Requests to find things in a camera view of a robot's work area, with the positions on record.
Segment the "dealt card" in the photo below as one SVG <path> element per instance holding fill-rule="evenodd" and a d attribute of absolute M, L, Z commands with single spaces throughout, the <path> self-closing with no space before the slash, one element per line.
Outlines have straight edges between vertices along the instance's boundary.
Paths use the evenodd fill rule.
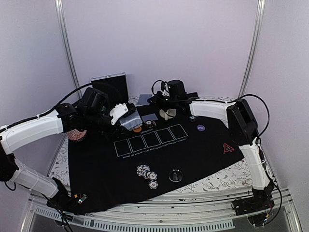
<path fill-rule="evenodd" d="M 140 94 L 138 99 L 138 105 L 149 105 L 148 99 L 152 97 L 152 94 Z"/>
<path fill-rule="evenodd" d="M 146 121 L 156 121 L 156 120 L 158 120 L 156 114 L 145 115 L 145 116 L 142 116 L 141 118 L 142 118 L 143 122 L 146 122 Z"/>

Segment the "orange big blind button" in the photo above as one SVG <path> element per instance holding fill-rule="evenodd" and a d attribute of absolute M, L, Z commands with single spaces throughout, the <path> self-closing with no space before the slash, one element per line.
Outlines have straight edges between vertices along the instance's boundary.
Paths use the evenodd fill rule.
<path fill-rule="evenodd" d="M 142 131 L 142 128 L 141 128 L 141 127 L 138 127 L 138 128 L 135 128 L 133 131 L 134 131 L 135 133 L 139 133 L 139 132 Z"/>

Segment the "red brown chip stack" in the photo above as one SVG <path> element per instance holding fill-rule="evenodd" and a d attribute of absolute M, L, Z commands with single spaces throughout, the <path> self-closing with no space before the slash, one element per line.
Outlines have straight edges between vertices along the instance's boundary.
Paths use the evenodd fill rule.
<path fill-rule="evenodd" d="M 145 126 L 147 127 L 147 128 L 154 128 L 154 127 L 156 127 L 156 122 L 155 121 L 153 121 L 153 120 L 147 120 L 146 122 L 145 122 Z"/>

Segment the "aluminium poker chip case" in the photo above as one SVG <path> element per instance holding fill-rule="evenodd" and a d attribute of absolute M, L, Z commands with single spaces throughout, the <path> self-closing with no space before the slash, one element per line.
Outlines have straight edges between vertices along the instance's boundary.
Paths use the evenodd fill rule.
<path fill-rule="evenodd" d="M 129 96 L 125 72 L 92 77 L 90 82 L 93 88 L 99 89 L 108 95 L 111 106 L 128 102 Z"/>

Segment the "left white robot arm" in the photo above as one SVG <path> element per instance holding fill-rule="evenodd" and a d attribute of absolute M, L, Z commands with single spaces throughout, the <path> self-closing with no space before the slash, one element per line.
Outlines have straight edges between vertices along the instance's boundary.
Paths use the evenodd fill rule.
<path fill-rule="evenodd" d="M 118 120 L 128 112 L 127 104 L 111 107 L 106 93 L 89 84 L 83 87 L 86 90 L 82 98 L 73 104 L 64 102 L 68 94 L 46 112 L 0 128 L 0 180 L 41 193 L 50 207 L 59 210 L 74 207 L 81 198 L 69 196 L 60 180 L 24 165 L 15 158 L 14 152 L 42 138 L 72 130 L 107 132 L 118 128 Z"/>

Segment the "purple small blind button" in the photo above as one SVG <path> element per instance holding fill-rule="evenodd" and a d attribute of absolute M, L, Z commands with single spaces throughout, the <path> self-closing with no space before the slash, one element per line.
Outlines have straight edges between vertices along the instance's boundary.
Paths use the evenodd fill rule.
<path fill-rule="evenodd" d="M 205 126 L 204 125 L 197 125 L 197 130 L 198 131 L 204 131 L 205 130 Z"/>

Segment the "blue patterned card deck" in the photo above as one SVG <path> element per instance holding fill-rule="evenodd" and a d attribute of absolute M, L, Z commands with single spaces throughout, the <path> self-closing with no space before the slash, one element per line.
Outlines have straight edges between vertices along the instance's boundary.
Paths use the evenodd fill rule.
<path fill-rule="evenodd" d="M 123 126 L 128 131 L 132 131 L 143 124 L 143 120 L 141 119 L 137 110 L 127 117 L 121 117 L 119 122 L 121 126 Z"/>

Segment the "clear black dealer button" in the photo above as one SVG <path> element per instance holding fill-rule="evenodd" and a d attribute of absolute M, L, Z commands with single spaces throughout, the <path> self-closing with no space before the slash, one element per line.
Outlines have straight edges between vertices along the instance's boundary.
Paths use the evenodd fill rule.
<path fill-rule="evenodd" d="M 179 169 L 173 169 L 169 172 L 169 180 L 178 183 L 183 179 L 183 174 Z"/>

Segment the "blue white chip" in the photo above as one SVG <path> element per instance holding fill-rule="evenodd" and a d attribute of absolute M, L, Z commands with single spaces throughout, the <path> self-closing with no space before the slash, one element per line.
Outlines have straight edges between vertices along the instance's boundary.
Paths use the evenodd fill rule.
<path fill-rule="evenodd" d="M 149 171 L 149 172 L 146 173 L 146 177 L 150 180 L 156 180 L 157 174 L 153 171 Z"/>
<path fill-rule="evenodd" d="M 158 182 L 155 181 L 155 180 L 152 180 L 152 181 L 149 182 L 148 187 L 150 189 L 157 189 L 158 188 Z"/>

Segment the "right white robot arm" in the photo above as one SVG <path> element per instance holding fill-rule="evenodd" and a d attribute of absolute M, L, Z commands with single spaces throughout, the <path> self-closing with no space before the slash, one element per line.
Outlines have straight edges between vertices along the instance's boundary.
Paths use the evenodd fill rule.
<path fill-rule="evenodd" d="M 153 92 L 147 102 L 156 105 L 165 120 L 181 113 L 189 114 L 191 118 L 205 116 L 221 120 L 228 128 L 232 141 L 239 146 L 251 173 L 253 196 L 237 199 L 232 206 L 244 212 L 273 207 L 272 191 L 275 184 L 267 171 L 258 123 L 245 96 L 231 101 L 201 99 L 196 92 L 187 93 L 180 80 L 160 81 L 160 84 L 161 89 Z"/>

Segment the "poker chip stack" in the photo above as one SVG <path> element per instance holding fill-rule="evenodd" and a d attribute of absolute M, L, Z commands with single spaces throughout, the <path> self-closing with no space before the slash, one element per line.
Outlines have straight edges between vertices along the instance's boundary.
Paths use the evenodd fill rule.
<path fill-rule="evenodd" d="M 150 167 L 148 165 L 139 165 L 137 166 L 137 175 L 139 177 L 143 177 L 147 179 L 147 173 L 150 171 Z"/>

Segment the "teal chip stack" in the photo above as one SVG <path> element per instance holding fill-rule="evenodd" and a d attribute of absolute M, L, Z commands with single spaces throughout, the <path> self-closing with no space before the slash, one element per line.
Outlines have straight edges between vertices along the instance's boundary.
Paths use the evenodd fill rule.
<path fill-rule="evenodd" d="M 190 120 L 191 122 L 195 122 L 195 121 L 196 121 L 196 117 L 195 117 L 195 116 L 189 116 L 189 120 Z"/>

